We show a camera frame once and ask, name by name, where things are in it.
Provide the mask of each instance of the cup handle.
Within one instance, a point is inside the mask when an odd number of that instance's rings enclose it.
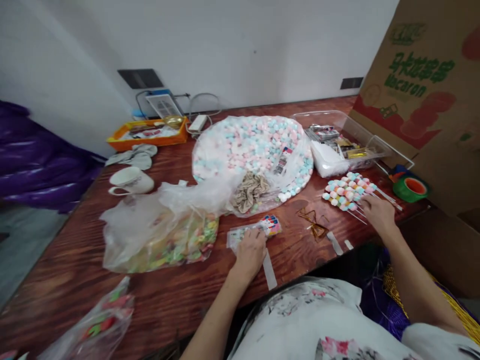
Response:
[[[123,187],[118,187],[118,186],[114,186],[114,187],[111,187],[108,189],[108,192],[112,195],[115,195],[115,196],[124,196],[124,195],[129,195],[129,194],[132,194],[131,192],[127,191],[127,192],[124,192],[124,193],[116,193],[115,190],[117,189],[122,189],[125,191],[125,189]]]

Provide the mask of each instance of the person's left hand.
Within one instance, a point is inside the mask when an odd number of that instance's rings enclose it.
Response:
[[[235,265],[230,270],[240,281],[250,284],[257,276],[267,255],[266,242],[264,231],[257,228],[245,231],[238,244]]]

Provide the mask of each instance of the purple fabric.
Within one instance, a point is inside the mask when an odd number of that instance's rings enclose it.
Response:
[[[68,213],[98,176],[101,156],[73,146],[0,101],[0,197]]]
[[[389,264],[390,254],[387,249],[383,249],[378,259],[376,275],[363,286],[360,308],[367,318],[384,327],[398,341],[402,341],[402,335],[410,325],[410,320],[395,300],[384,291],[384,272]],[[479,320],[446,287],[438,282],[435,284],[449,294],[480,325]]]

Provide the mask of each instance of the white mug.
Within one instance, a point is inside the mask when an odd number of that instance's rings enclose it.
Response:
[[[153,179],[136,166],[126,167],[117,171],[110,177],[111,187],[108,192],[115,196],[128,194],[145,194],[154,188]],[[123,189],[126,192],[116,193],[115,190]]]

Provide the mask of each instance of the power strip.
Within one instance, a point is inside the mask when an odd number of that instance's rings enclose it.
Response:
[[[199,133],[204,128],[205,123],[207,122],[207,115],[197,115],[195,120],[190,124],[188,130],[192,133]]]

